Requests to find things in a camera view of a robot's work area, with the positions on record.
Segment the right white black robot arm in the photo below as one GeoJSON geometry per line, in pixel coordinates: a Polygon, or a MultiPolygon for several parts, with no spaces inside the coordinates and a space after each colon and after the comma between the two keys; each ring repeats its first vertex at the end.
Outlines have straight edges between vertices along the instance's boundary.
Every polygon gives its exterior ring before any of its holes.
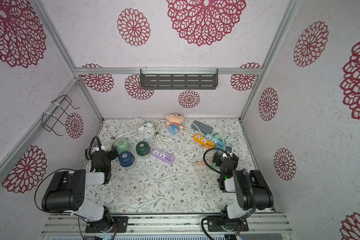
{"type": "Polygon", "coordinates": [[[213,237],[209,235],[204,222],[210,225],[209,230],[212,232],[237,231],[239,236],[240,233],[249,230],[247,218],[251,217],[257,210],[272,208],[274,205],[272,192],[261,171],[237,170],[238,160],[235,154],[218,148],[208,149],[203,154],[205,165],[220,175],[218,178],[219,189],[225,193],[234,193],[236,195],[236,201],[225,206],[221,210],[220,217],[208,216],[202,218],[202,231],[210,240],[213,237]],[[223,153],[219,170],[207,162],[207,154],[211,151],[223,153]]]}

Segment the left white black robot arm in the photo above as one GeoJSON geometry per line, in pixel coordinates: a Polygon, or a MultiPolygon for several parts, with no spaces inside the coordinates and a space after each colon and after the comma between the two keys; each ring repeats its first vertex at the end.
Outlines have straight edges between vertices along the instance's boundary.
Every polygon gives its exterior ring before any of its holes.
{"type": "Polygon", "coordinates": [[[111,161],[119,154],[116,150],[98,150],[85,156],[91,163],[91,171],[60,169],[52,173],[53,178],[38,209],[49,214],[71,214],[87,223],[89,230],[111,232],[118,225],[111,217],[108,207],[99,206],[85,197],[88,186],[106,185],[112,176],[111,161]]]}

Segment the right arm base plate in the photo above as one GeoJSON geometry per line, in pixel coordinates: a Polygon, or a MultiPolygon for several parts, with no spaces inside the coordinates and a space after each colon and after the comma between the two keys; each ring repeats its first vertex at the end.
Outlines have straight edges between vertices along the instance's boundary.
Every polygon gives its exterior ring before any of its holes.
{"type": "Polygon", "coordinates": [[[209,232],[247,232],[249,226],[247,220],[233,221],[217,216],[208,216],[207,225],[209,232]]]}

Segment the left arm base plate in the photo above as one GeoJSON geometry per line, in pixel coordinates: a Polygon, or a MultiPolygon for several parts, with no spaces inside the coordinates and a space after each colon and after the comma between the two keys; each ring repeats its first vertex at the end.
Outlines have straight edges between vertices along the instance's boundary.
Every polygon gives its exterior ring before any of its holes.
{"type": "Polygon", "coordinates": [[[111,217],[96,222],[89,222],[85,233],[125,233],[128,226],[128,217],[111,217]]]}

